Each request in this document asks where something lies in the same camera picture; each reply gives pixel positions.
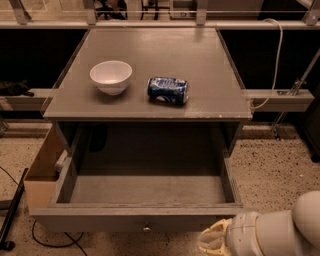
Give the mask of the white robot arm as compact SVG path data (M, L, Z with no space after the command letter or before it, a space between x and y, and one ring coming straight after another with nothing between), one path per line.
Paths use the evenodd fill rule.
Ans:
M292 210L222 219L200 234L198 248L207 256L320 256L320 191L301 195Z

